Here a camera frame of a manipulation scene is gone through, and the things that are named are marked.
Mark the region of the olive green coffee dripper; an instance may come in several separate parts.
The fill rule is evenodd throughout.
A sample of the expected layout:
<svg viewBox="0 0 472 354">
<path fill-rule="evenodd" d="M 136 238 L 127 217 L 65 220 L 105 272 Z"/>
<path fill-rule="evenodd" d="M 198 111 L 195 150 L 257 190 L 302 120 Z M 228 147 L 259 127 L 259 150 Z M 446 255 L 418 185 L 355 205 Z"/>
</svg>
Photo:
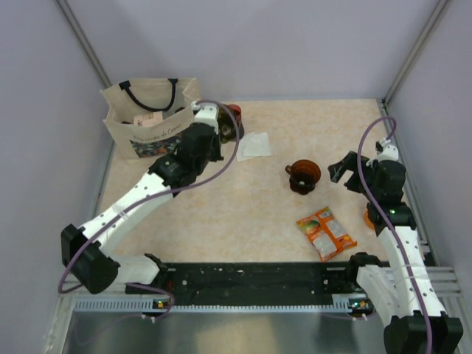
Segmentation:
<svg viewBox="0 0 472 354">
<path fill-rule="evenodd" d="M 241 132 L 241 110 L 238 105 L 227 105 L 228 109 L 232 112 L 235 117 L 237 127 L 234 126 L 228 113 L 222 108 L 218 112 L 218 127 L 219 127 L 219 136 L 221 142 L 226 144 L 228 142 L 233 142 L 236 138 L 236 132 L 238 131 L 240 136 L 243 135 Z"/>
</svg>

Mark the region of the white paper coffee filters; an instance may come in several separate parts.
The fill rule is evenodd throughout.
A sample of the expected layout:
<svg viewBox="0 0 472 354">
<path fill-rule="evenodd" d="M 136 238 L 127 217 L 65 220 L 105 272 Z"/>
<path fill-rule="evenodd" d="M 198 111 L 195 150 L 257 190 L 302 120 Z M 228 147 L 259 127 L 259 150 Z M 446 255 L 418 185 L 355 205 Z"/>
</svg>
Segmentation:
<svg viewBox="0 0 472 354">
<path fill-rule="evenodd" d="M 267 132 L 248 133 L 239 141 L 236 159 L 238 162 L 244 162 L 271 155 L 272 151 Z"/>
</svg>

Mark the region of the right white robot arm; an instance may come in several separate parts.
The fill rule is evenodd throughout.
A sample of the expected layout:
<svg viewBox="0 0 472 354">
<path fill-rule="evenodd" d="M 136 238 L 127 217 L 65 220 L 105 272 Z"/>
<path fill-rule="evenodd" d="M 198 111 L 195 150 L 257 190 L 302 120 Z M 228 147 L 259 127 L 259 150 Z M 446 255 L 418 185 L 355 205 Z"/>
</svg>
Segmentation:
<svg viewBox="0 0 472 354">
<path fill-rule="evenodd" d="M 403 202 L 406 168 L 396 157 L 368 158 L 350 151 L 328 167 L 338 182 L 352 175 L 345 187 L 364 195 L 367 216 L 388 257 L 389 267 L 360 252 L 350 258 L 344 283 L 364 290 L 383 323 L 388 353 L 453 353 L 463 336 L 461 320 L 448 315 L 431 284 L 423 262 L 417 224 Z"/>
</svg>

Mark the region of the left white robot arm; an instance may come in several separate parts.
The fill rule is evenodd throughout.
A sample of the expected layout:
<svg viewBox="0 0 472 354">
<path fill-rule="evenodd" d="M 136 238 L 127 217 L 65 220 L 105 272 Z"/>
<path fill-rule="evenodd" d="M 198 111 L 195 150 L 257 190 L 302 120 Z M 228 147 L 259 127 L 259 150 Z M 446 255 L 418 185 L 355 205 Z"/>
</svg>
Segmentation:
<svg viewBox="0 0 472 354">
<path fill-rule="evenodd" d="M 117 202 L 82 226 L 69 225 L 61 232 L 65 267 L 91 294 L 113 283 L 131 282 L 154 293 L 162 291 L 167 275 L 156 257 L 119 256 L 114 249 L 147 215 L 193 184 L 209 162 L 222 158 L 217 128 L 191 124 L 174 151 L 155 160 Z"/>
</svg>

